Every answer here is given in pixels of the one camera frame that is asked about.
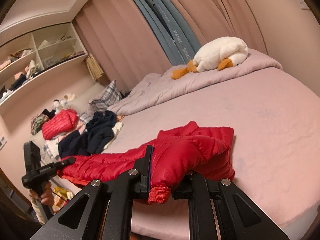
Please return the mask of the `person's hand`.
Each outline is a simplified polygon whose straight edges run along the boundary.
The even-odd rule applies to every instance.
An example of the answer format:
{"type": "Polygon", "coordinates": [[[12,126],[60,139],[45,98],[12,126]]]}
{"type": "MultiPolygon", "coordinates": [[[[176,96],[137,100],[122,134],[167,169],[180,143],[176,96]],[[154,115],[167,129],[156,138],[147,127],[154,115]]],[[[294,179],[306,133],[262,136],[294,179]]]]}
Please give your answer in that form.
{"type": "Polygon", "coordinates": [[[42,188],[43,194],[41,194],[40,196],[34,190],[29,190],[29,196],[35,200],[40,201],[43,205],[53,206],[54,196],[51,182],[43,183],[42,188]]]}

